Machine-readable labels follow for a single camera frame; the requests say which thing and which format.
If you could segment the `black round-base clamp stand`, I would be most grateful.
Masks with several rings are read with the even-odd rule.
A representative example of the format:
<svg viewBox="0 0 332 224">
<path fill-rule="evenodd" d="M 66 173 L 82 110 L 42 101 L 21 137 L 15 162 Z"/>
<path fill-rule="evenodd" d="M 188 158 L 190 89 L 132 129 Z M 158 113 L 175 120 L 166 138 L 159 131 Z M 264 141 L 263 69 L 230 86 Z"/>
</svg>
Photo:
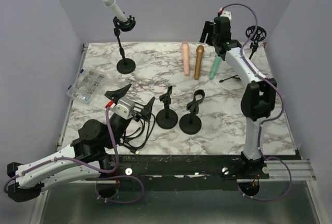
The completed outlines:
<svg viewBox="0 0 332 224">
<path fill-rule="evenodd" d="M 189 111 L 181 117 L 179 121 L 180 129 L 189 135 L 194 135 L 201 130 L 202 122 L 197 116 L 199 113 L 199 105 L 204 101 L 205 92 L 201 89 L 197 90 L 193 94 L 193 100 L 186 105 L 186 110 Z"/>
</svg>

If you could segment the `gold microphone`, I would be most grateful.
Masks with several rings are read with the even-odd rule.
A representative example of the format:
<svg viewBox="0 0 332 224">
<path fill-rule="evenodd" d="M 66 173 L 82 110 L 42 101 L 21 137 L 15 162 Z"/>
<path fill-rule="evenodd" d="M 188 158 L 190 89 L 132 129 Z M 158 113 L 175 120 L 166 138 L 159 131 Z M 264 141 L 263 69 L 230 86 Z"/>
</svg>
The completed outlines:
<svg viewBox="0 0 332 224">
<path fill-rule="evenodd" d="M 195 63 L 195 73 L 194 73 L 195 80 L 198 80 L 200 77 L 200 69 L 201 69 L 203 54 L 204 54 L 204 46 L 199 45 L 196 49 L 196 63 Z"/>
</svg>

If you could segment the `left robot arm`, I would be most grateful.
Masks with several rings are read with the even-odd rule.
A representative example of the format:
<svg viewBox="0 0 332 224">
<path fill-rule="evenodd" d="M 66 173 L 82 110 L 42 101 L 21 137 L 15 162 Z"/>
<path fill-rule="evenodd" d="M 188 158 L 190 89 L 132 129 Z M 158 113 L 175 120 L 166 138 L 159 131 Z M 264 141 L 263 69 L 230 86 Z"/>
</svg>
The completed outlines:
<svg viewBox="0 0 332 224">
<path fill-rule="evenodd" d="M 126 97 L 131 85 L 107 91 L 105 122 L 90 119 L 79 129 L 78 139 L 63 149 L 35 162 L 7 165 L 9 180 L 3 191 L 15 202 L 25 202 L 38 197 L 51 187 L 81 179 L 117 180 L 127 178 L 142 185 L 133 175 L 118 172 L 120 157 L 117 145 L 130 122 L 134 119 L 149 121 L 155 98 L 152 97 L 140 112 L 135 112 L 135 102 Z"/>
</svg>

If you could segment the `pink microphone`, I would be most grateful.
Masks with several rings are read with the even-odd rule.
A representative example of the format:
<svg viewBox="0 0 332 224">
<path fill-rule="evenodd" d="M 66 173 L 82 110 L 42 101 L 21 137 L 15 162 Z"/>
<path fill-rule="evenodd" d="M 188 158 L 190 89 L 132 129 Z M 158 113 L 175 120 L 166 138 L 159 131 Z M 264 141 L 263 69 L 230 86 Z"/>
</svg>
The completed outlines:
<svg viewBox="0 0 332 224">
<path fill-rule="evenodd" d="M 190 67 L 189 67 L 189 44 L 182 43 L 182 57 L 183 57 L 183 68 L 185 76 L 190 75 Z"/>
</svg>

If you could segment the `green microphone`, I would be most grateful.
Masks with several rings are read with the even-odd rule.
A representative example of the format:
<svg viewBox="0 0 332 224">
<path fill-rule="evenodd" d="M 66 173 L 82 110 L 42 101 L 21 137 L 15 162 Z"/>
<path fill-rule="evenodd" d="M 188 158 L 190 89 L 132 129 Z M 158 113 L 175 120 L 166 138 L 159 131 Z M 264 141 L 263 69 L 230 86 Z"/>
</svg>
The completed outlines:
<svg viewBox="0 0 332 224">
<path fill-rule="evenodd" d="M 222 60 L 221 57 L 216 54 L 210 71 L 210 76 L 209 76 L 210 79 L 213 79 L 216 76 L 221 60 Z"/>
</svg>

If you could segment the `black round-base clip stand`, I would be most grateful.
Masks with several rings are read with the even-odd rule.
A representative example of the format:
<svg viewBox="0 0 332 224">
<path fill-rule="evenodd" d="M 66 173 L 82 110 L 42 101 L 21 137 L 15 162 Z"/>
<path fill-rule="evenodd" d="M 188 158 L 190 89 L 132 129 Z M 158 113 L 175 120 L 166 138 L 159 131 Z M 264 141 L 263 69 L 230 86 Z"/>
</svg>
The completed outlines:
<svg viewBox="0 0 332 224">
<path fill-rule="evenodd" d="M 177 113 L 170 109 L 172 91 L 173 87 L 169 86 L 167 92 L 159 96 L 159 101 L 163 103 L 164 109 L 157 113 L 156 122 L 159 127 L 165 130 L 174 128 L 178 122 Z"/>
</svg>

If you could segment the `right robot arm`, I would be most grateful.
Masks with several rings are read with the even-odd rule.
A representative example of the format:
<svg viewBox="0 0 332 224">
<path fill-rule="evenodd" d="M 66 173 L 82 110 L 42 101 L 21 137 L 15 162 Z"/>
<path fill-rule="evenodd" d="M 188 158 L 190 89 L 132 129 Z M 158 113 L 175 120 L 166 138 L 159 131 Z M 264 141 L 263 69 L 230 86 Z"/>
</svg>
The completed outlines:
<svg viewBox="0 0 332 224">
<path fill-rule="evenodd" d="M 228 17 L 217 16 L 212 22 L 206 21 L 200 42 L 213 46 L 216 54 L 234 69 L 244 86 L 240 107 L 246 117 L 246 136 L 239 173 L 244 178 L 251 178 L 264 165 L 260 147 L 262 126 L 275 107 L 276 81 L 263 75 L 244 55 L 243 46 L 231 38 Z"/>
</svg>

